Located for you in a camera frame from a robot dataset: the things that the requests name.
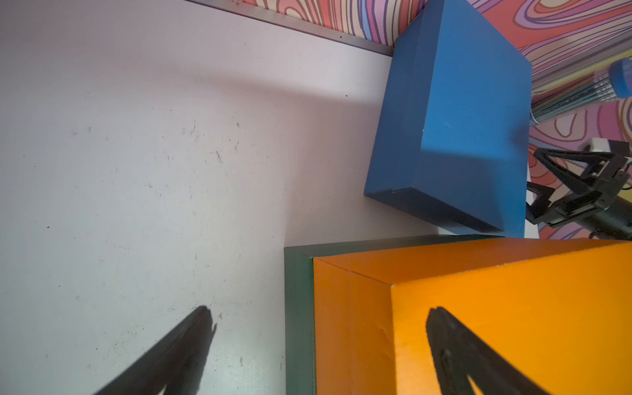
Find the orange shoebox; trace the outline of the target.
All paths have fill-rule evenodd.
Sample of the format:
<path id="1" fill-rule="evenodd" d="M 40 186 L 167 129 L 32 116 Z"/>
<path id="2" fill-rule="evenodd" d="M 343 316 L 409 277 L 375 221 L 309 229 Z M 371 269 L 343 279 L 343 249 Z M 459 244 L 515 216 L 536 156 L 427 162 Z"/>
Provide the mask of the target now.
<path id="1" fill-rule="evenodd" d="M 631 391 L 630 243 L 487 239 L 316 258 L 318 393 L 439 393 L 437 307 L 549 393 Z"/>

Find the blue shoebox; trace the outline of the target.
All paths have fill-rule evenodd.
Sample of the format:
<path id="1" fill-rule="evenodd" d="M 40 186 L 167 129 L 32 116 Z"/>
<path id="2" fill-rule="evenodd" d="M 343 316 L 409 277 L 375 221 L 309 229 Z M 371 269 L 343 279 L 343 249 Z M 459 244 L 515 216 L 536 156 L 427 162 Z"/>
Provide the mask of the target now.
<path id="1" fill-rule="evenodd" d="M 533 68 L 472 4 L 398 37 L 365 195 L 454 233 L 525 233 Z"/>

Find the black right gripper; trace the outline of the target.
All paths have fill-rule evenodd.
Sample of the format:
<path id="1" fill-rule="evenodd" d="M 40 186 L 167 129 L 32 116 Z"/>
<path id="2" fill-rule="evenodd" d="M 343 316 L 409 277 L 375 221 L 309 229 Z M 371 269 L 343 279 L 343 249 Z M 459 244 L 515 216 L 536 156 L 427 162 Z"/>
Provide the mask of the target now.
<path id="1" fill-rule="evenodd" d="M 619 196 L 628 183 L 631 158 L 604 151 L 536 149 L 533 156 L 551 171 L 570 194 L 556 201 L 553 188 L 527 182 L 534 195 L 526 219 L 552 228 L 571 222 L 599 239 L 631 240 L 631 203 Z"/>

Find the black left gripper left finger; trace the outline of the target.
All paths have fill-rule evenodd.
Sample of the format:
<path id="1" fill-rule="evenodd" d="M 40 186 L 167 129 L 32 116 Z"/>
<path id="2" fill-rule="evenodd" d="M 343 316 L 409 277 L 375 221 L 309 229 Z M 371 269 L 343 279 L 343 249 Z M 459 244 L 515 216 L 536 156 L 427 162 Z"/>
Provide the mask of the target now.
<path id="1" fill-rule="evenodd" d="M 199 306 L 99 394 L 196 394 L 217 326 Z"/>

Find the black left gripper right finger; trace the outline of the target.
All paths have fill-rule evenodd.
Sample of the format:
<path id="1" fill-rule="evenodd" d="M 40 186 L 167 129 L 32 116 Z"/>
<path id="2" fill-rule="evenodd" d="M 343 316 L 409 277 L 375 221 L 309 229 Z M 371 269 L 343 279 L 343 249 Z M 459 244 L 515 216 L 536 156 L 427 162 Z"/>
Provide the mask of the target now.
<path id="1" fill-rule="evenodd" d="M 442 394 L 545 394 L 447 309 L 431 309 L 426 334 Z"/>

